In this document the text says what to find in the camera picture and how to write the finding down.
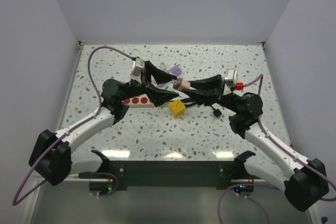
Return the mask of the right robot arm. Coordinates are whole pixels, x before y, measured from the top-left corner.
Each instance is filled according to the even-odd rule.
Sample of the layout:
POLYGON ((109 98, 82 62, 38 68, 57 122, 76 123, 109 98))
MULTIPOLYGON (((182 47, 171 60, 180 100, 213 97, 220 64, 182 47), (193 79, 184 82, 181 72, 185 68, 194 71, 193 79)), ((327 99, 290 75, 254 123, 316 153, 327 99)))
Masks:
POLYGON ((332 182, 327 177, 324 163, 293 150, 263 125, 260 93, 235 94, 235 91, 254 84, 253 81, 247 84, 237 82, 236 71, 230 69, 226 77, 218 74, 202 80, 180 80, 180 83, 178 90, 196 104, 212 106, 217 103, 232 111, 234 115, 229 117, 231 130, 256 146, 276 166, 276 170, 271 172, 242 160, 234 165, 237 177, 254 175, 265 180, 284 192, 286 199, 299 211, 308 210, 318 201, 328 201, 326 195, 332 182))

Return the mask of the beige power strip red sockets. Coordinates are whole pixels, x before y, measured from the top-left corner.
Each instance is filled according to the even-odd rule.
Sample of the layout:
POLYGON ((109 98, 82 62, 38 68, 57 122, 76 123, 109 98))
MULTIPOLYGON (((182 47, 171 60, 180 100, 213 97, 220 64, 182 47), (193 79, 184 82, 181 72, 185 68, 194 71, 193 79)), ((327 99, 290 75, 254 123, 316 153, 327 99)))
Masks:
POLYGON ((145 95, 140 97, 134 97, 130 99, 125 99, 122 101, 123 104, 128 105, 130 108, 154 108, 155 105, 149 98, 145 95))

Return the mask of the pink brown USB charger plug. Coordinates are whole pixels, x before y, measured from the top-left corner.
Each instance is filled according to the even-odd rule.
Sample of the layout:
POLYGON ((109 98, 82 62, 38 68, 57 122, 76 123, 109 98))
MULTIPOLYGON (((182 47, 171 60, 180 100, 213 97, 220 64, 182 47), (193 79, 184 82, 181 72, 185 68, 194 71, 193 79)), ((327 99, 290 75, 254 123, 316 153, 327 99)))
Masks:
POLYGON ((172 83, 173 83, 173 89, 177 91, 182 91, 184 89, 190 89, 191 87, 191 83, 182 78, 177 78, 176 80, 173 80, 172 83))

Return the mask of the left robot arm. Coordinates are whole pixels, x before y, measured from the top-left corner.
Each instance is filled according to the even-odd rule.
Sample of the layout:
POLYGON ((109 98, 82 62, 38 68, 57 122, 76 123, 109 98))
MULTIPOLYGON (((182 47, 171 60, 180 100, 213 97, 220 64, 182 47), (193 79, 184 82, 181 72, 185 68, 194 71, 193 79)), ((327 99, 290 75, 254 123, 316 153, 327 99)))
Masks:
POLYGON ((44 130, 39 134, 29 166, 51 185, 60 184, 71 173, 72 153, 85 141, 124 118, 129 109, 124 100, 146 95, 154 106, 162 106, 179 96, 176 92, 155 87, 153 80, 162 84, 175 81, 177 77, 158 69, 150 61, 137 59, 129 82, 106 80, 94 112, 64 129, 44 130))

